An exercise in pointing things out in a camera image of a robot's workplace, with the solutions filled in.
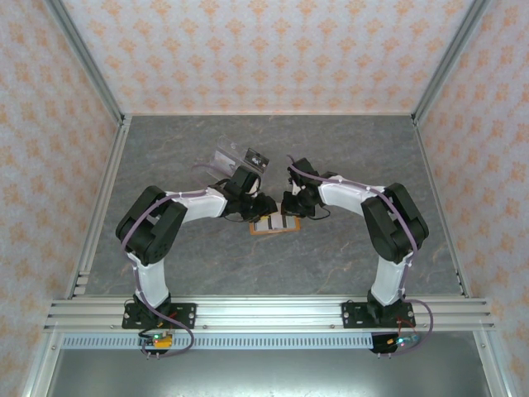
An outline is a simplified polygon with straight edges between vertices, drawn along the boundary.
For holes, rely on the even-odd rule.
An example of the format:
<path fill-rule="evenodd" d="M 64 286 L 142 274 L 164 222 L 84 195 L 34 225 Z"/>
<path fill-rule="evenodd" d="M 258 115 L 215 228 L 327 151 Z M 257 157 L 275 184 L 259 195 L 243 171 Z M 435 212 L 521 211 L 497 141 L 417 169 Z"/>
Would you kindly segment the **orange card wallet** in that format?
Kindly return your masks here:
<path fill-rule="evenodd" d="M 253 224 L 254 224 L 255 222 L 251 222 L 251 223 L 250 223 L 250 234 L 253 235 L 253 236 L 274 235 L 274 234 L 280 234 L 280 233 L 286 233 L 286 232 L 296 232 L 296 231 L 299 231 L 299 230 L 300 230 L 300 227 L 301 227 L 301 226 L 300 226 L 299 218 L 298 218 L 299 229 L 296 230 L 296 231 L 280 231 L 280 230 L 275 229 L 275 228 L 274 228 L 274 217 L 277 216 L 277 215 L 279 215 L 279 214 L 282 214 L 282 213 L 281 213 L 281 212 L 275 212 L 275 213 L 272 213 L 269 217 L 267 217 L 267 218 L 269 218 L 269 219 L 271 220 L 271 223 L 272 223 L 272 228 L 273 228 L 273 230 L 272 230 L 271 232 L 268 232 L 268 233 L 260 233 L 260 234 L 254 233 L 254 230 L 253 230 Z"/>

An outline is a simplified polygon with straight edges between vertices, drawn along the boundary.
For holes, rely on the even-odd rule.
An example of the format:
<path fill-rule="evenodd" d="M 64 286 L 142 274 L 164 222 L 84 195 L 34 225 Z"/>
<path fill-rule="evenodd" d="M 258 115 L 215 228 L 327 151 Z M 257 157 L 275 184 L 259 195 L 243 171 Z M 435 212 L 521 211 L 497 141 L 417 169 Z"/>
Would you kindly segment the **black credit card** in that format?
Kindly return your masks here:
<path fill-rule="evenodd" d="M 244 156 L 244 162 L 263 174 L 268 169 L 269 158 L 252 148 L 248 148 Z"/>

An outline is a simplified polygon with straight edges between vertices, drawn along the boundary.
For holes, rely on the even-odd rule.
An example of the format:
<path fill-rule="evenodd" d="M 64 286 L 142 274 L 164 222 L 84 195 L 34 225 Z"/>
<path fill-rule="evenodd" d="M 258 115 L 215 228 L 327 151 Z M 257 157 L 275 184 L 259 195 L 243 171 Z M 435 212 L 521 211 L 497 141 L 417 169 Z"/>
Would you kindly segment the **white frosted card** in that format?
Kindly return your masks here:
<path fill-rule="evenodd" d="M 299 229 L 298 218 L 279 214 L 274 217 L 274 228 L 280 231 L 296 231 Z"/>

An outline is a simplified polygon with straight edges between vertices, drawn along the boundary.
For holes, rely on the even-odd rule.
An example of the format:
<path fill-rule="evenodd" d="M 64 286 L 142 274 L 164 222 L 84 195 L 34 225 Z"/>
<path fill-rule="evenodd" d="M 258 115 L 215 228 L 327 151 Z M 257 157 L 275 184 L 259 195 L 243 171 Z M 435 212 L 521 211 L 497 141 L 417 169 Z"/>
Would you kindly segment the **aluminium back edge strip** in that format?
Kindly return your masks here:
<path fill-rule="evenodd" d="M 181 117 L 181 116 L 376 116 L 376 117 L 410 117 L 411 112 L 315 112 L 315 111 L 242 111 L 242 112 L 127 112 L 123 118 L 132 117 Z"/>

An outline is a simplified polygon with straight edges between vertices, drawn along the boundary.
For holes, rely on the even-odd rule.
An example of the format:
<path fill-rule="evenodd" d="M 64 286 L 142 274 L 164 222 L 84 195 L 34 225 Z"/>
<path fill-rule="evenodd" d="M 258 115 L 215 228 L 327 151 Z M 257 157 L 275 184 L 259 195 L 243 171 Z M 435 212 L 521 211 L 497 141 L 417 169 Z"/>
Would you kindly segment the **grey metal front panel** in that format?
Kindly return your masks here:
<path fill-rule="evenodd" d="M 378 359 L 368 351 L 61 352 L 48 397 L 491 397 L 467 345 Z"/>

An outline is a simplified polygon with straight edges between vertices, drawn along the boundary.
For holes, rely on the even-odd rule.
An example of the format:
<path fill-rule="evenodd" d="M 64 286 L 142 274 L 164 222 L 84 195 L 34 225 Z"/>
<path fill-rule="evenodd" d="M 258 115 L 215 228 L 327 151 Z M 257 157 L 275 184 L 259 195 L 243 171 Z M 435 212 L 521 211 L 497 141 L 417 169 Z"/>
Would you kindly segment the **right control board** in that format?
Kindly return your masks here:
<path fill-rule="evenodd" d="M 393 355 L 399 348 L 414 346 L 420 341 L 416 333 L 400 335 L 396 332 L 377 332 L 372 334 L 373 346 L 370 349 L 376 355 Z"/>

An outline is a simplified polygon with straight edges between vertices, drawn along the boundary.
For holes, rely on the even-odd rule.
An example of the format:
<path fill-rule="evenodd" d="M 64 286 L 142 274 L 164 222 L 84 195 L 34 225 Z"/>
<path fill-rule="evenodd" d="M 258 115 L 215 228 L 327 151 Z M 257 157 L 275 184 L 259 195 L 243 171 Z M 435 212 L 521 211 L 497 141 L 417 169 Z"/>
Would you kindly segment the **control board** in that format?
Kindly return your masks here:
<path fill-rule="evenodd" d="M 396 332 L 377 332 L 372 334 L 373 346 L 370 349 L 376 355 L 393 355 L 399 348 L 414 346 L 420 341 L 416 333 L 400 335 Z"/>
<path fill-rule="evenodd" d="M 158 350 L 169 350 L 173 346 L 173 337 L 168 332 L 148 333 L 147 331 L 138 334 L 143 347 L 153 347 Z"/>

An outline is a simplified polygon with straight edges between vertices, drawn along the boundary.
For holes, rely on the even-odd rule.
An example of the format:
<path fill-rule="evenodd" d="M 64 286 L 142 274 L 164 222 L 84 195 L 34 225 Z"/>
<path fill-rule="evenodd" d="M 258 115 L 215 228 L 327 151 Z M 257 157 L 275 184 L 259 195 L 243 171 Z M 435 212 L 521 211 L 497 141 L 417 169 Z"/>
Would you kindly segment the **left control board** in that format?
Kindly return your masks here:
<path fill-rule="evenodd" d="M 147 331 L 138 334 L 143 347 L 153 347 L 158 350 L 169 350 L 173 346 L 173 337 L 168 332 L 148 333 Z"/>

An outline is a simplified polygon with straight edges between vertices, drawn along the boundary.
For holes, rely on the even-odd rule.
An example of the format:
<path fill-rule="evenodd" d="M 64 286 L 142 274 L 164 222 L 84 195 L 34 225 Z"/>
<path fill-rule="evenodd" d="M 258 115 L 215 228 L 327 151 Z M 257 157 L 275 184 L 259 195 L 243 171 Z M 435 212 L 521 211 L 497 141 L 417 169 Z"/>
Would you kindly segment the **aluminium mounting rail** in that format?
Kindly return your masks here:
<path fill-rule="evenodd" d="M 123 296 L 81 295 L 55 300 L 45 320 L 47 332 L 119 332 L 125 312 Z M 344 295 L 188 296 L 178 303 L 197 305 L 195 332 L 366 332 L 344 328 Z M 412 300 L 415 329 L 496 331 L 499 321 L 486 299 L 462 295 L 426 295 Z"/>

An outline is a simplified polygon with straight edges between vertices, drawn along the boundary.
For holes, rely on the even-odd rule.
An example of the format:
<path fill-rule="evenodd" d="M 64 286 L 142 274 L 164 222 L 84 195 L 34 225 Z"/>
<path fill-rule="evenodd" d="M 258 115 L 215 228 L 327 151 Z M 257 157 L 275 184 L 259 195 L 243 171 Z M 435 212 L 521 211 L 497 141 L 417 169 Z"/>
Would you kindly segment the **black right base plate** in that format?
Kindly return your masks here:
<path fill-rule="evenodd" d="M 416 320 L 411 304 L 397 301 L 389 306 L 378 302 L 354 302 L 341 304 L 341 319 L 344 328 L 412 328 Z"/>

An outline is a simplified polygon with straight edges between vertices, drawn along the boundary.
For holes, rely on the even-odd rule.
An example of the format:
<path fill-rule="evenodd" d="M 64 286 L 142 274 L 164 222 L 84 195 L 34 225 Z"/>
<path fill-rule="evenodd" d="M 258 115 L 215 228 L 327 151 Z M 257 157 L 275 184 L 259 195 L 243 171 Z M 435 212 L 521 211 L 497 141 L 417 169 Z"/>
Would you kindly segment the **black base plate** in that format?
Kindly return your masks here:
<path fill-rule="evenodd" d="M 190 329 L 194 329 L 196 318 L 196 304 L 170 303 L 162 305 L 158 311 L 163 315 L 181 322 Z M 145 330 L 153 328 L 171 329 L 175 326 L 153 314 L 145 305 L 129 302 L 125 305 L 122 318 L 123 329 Z"/>
<path fill-rule="evenodd" d="M 378 302 L 354 302 L 341 304 L 341 319 L 344 328 L 412 328 L 416 320 L 411 304 L 397 301 L 389 306 Z"/>

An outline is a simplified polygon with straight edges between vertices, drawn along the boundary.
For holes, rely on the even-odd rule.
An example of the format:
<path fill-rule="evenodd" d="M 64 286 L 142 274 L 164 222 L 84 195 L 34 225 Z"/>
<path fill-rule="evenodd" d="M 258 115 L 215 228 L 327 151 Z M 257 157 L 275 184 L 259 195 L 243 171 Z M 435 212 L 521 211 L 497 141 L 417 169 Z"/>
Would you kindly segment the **aluminium floor rail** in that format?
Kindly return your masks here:
<path fill-rule="evenodd" d="M 82 250 L 73 268 L 73 273 L 69 280 L 68 288 L 64 297 L 72 299 L 75 290 L 79 286 L 78 281 L 81 276 L 89 275 L 93 265 L 93 258 L 97 250 L 99 237 L 107 213 L 107 206 L 112 195 L 112 188 L 115 182 L 117 171 L 124 150 L 127 135 L 131 125 L 131 116 L 126 115 L 124 120 L 118 123 L 116 133 L 112 141 L 112 147 L 107 156 L 102 177 L 98 186 L 98 193 L 94 202 L 90 223 L 86 231 Z"/>
<path fill-rule="evenodd" d="M 432 169 L 430 161 L 428 160 L 428 157 L 427 157 L 426 147 L 425 147 L 424 141 L 422 139 L 422 134 L 421 134 L 421 130 L 420 130 L 420 127 L 418 125 L 418 122 L 416 122 L 416 121 L 413 122 L 413 129 L 414 129 L 415 135 L 417 137 L 417 142 L 418 142 L 420 151 L 422 153 L 422 158 L 423 158 L 424 163 L 425 163 L 427 176 L 428 176 L 429 182 L 431 184 L 431 189 L 432 189 L 433 197 L 434 197 L 434 200 L 435 200 L 435 203 L 436 203 L 437 212 L 439 213 L 439 217 L 440 217 L 440 220 L 441 220 L 441 225 L 442 225 L 444 236 L 445 236 L 445 239 L 446 239 L 446 245 L 447 245 L 447 248 L 448 248 L 449 253 L 450 253 L 450 258 L 451 258 L 452 265 L 453 265 L 453 267 L 455 269 L 455 275 L 456 275 L 456 278 L 457 278 L 459 286 L 460 286 L 460 291 L 461 291 L 461 294 L 466 299 L 469 299 L 469 298 L 472 297 L 472 291 L 471 291 L 471 288 L 469 287 L 468 280 L 467 280 L 467 277 L 466 277 L 466 274 L 465 274 L 465 270 L 460 265 L 459 257 L 458 257 L 458 254 L 456 252 L 452 236 L 450 234 L 450 228 L 449 228 L 448 223 L 446 221 L 446 216 L 444 214 L 444 210 L 443 210 L 442 203 L 441 203 L 441 197 L 439 195 L 439 192 L 438 192 L 438 189 L 437 189 L 437 186 L 436 186 L 436 181 L 435 181 L 435 178 L 434 178 L 433 169 Z"/>

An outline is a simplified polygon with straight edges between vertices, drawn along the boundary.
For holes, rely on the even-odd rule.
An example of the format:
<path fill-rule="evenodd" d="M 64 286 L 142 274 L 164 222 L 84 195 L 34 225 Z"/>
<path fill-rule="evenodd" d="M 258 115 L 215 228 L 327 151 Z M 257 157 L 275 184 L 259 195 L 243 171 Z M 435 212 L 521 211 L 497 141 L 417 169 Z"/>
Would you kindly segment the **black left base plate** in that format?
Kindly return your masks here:
<path fill-rule="evenodd" d="M 196 318 L 196 304 L 170 303 L 162 305 L 158 311 L 163 315 L 181 322 L 190 329 L 194 329 Z M 125 305 L 122 318 L 123 329 L 145 330 L 153 328 L 171 329 L 175 326 L 153 314 L 145 305 L 129 302 Z"/>

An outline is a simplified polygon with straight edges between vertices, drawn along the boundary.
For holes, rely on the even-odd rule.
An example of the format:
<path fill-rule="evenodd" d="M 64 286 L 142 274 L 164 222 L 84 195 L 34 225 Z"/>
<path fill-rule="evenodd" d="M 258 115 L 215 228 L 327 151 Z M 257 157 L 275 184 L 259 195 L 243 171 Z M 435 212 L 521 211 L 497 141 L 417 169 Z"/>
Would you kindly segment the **aluminium frame post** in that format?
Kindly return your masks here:
<path fill-rule="evenodd" d="M 64 33 L 69 46 L 77 56 L 84 72 L 91 81 L 103 105 L 118 125 L 123 123 L 125 115 L 120 109 L 115 96 L 102 75 L 95 59 L 93 58 L 87 43 L 83 39 L 79 29 L 70 16 L 63 0 L 43 0 L 51 15 L 56 20 L 59 28 Z"/>
<path fill-rule="evenodd" d="M 436 99 L 443 83 L 453 69 L 455 62 L 459 59 L 461 52 L 467 45 L 490 2 L 491 0 L 472 0 L 468 11 L 441 57 L 415 110 L 411 113 L 411 119 L 415 127 L 426 116 L 428 109 Z"/>

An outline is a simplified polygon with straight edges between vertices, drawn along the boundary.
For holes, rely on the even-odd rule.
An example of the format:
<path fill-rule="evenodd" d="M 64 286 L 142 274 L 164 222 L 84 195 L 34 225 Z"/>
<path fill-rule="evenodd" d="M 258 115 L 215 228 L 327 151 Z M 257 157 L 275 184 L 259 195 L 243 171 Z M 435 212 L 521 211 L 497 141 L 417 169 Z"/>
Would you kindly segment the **aluminium front frame leg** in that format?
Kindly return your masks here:
<path fill-rule="evenodd" d="M 44 334 L 21 397 L 46 397 L 48 395 L 63 339 L 62 332 Z"/>
<path fill-rule="evenodd" d="M 508 353 L 498 333 L 481 330 L 473 334 L 491 397 L 518 397 L 508 368 Z"/>

